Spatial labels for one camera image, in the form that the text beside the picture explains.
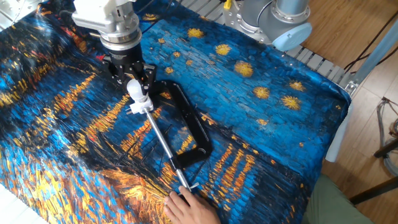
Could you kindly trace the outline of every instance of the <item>cable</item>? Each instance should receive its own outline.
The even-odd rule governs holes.
[[[61,11],[58,13],[58,15],[61,16],[61,15],[64,14],[64,13],[67,13],[67,14],[69,14],[69,15],[72,15],[72,14],[73,14],[73,12],[71,12],[71,11],[68,11],[68,10],[61,10]]]
[[[138,12],[136,12],[136,14],[139,14],[140,12],[142,12],[144,9],[146,9],[149,5],[151,5],[155,0],[150,0],[144,7],[142,7],[140,10],[138,10]]]
[[[18,12],[17,16],[14,18],[14,20],[12,21],[11,26],[14,25],[15,21],[18,19],[19,14],[22,12],[22,9],[24,8],[25,2],[26,2],[26,0],[24,0],[24,2],[22,3],[21,8],[19,8],[19,12]]]
[[[384,113],[384,107],[385,105],[388,104],[391,109],[395,112],[396,115],[398,115],[398,112],[392,107],[392,104],[398,106],[398,104],[392,102],[391,100],[388,100],[387,98],[383,98],[382,101],[378,104],[377,106],[377,119],[379,121],[379,131],[380,131],[380,146],[384,147],[386,144],[389,144],[394,140],[394,138],[398,138],[398,119],[395,120],[390,125],[390,135],[394,138],[389,139],[385,142],[384,140],[384,126],[383,126],[383,121],[382,121],[382,115]],[[393,153],[394,151],[391,151],[387,154],[387,156],[384,157],[384,165],[386,166],[387,170],[394,176],[398,176],[398,167],[391,161],[389,154]]]
[[[379,63],[377,63],[376,66],[380,65],[381,63],[385,62],[389,57],[391,57],[395,52],[397,52],[398,47],[396,47],[391,53],[389,53],[387,56],[385,56]]]
[[[173,12],[176,10],[176,8],[178,8],[178,7],[181,5],[181,2],[182,2],[182,1],[183,1],[183,0],[180,0],[180,1],[178,2],[177,6],[174,8],[174,10],[173,10],[171,13],[173,13]],[[148,30],[150,30],[150,28],[152,28],[154,25],[156,25],[156,23],[158,23],[159,21],[161,21],[162,19],[165,18],[166,13],[167,13],[167,11],[170,9],[170,6],[171,6],[172,2],[173,2],[173,0],[170,0],[169,5],[167,6],[165,12],[164,12],[154,23],[152,23],[146,30],[142,31],[142,34],[145,34]]]
[[[381,28],[381,30],[376,34],[376,36],[368,44],[368,46],[366,46],[366,48],[362,51],[362,53],[358,56],[358,58],[355,59],[354,61],[350,62],[347,66],[345,66],[345,68],[344,68],[345,73],[350,71],[356,62],[358,62],[358,61],[360,61],[362,59],[365,59],[365,58],[367,58],[370,55],[370,54],[368,54],[367,56],[364,56],[363,58],[361,58],[362,55],[365,54],[365,52],[370,48],[370,46],[372,46],[372,44],[376,41],[376,39],[380,36],[380,34],[384,31],[384,29],[388,26],[388,24],[390,24],[397,15],[398,15],[398,11],[396,13],[394,13],[394,15],[392,15],[391,18],[384,24],[384,26]]]

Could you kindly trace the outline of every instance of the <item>clamp handle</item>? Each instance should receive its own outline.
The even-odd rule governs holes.
[[[179,84],[171,81],[156,81],[153,84],[150,95],[158,95],[162,92],[168,92],[175,102],[176,107],[181,112],[185,124],[197,143],[196,148],[184,152],[177,156],[177,162],[181,168],[188,167],[196,162],[209,158],[213,148],[211,147],[210,138],[208,137],[203,125],[196,115],[192,105],[184,95]]]

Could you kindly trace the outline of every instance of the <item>wrinkled cloth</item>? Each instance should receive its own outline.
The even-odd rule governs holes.
[[[140,13],[141,29],[167,4]],[[223,223],[301,223],[348,94],[283,52],[176,6],[141,46],[210,135],[213,152],[184,170],[188,181]],[[106,49],[61,10],[72,1],[43,3],[0,33],[0,183],[50,223],[169,222],[163,198],[179,182],[155,132],[143,114],[126,114],[132,100],[106,76]],[[153,101],[170,147],[193,148],[173,101]]]

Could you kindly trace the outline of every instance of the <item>white clamp pad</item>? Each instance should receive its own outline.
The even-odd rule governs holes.
[[[148,94],[145,96],[142,94],[141,84],[137,80],[130,80],[127,83],[127,91],[130,94],[130,97],[134,100],[134,103],[130,105],[131,112],[136,114],[144,114],[144,109],[151,111],[154,109],[154,104],[152,100],[148,97]]]
[[[150,100],[149,97],[148,97],[148,99],[147,99],[145,102],[143,102],[143,103],[135,102],[135,103],[133,103],[133,104],[130,105],[130,109],[131,109],[131,112],[132,112],[133,114],[136,114],[136,113],[144,114],[144,113],[145,113],[145,111],[144,111],[145,108],[146,108],[148,111],[151,111],[151,110],[154,109],[154,104],[152,103],[152,100]]]

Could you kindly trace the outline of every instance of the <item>chair leg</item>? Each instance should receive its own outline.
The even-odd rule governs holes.
[[[365,190],[364,192],[355,195],[354,197],[351,197],[349,200],[351,201],[352,204],[357,205],[366,200],[384,194],[390,190],[394,190],[396,188],[398,188],[398,177],[395,177],[391,180],[387,180],[384,183],[372,187],[369,190]]]
[[[385,156],[387,153],[391,152],[392,150],[398,148],[398,139],[390,142],[388,145],[380,148],[377,152],[374,153],[374,157],[380,158]]]

